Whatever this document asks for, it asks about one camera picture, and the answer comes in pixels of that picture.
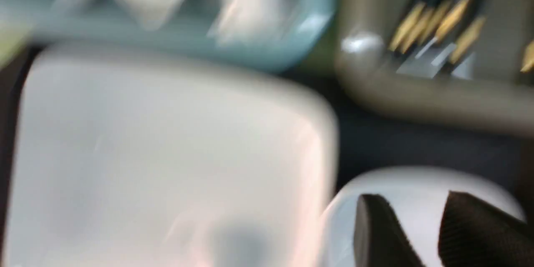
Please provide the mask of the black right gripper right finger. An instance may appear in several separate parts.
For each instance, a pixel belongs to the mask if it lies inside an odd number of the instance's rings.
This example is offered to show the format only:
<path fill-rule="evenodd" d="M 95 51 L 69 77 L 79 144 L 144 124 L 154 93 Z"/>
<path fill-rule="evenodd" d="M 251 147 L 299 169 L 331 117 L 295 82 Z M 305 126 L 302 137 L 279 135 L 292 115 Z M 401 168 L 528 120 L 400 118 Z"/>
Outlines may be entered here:
<path fill-rule="evenodd" d="M 439 228 L 438 255 L 445 267 L 532 267 L 533 230 L 478 197 L 451 191 Z"/>

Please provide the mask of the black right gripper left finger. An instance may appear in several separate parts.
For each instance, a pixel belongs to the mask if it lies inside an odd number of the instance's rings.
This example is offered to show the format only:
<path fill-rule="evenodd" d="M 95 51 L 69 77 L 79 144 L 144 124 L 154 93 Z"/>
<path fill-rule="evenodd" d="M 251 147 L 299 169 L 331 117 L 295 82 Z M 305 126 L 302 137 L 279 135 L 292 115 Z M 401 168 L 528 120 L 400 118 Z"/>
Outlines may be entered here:
<path fill-rule="evenodd" d="M 355 210 L 353 256 L 357 267 L 423 267 L 389 202 L 362 194 Z"/>

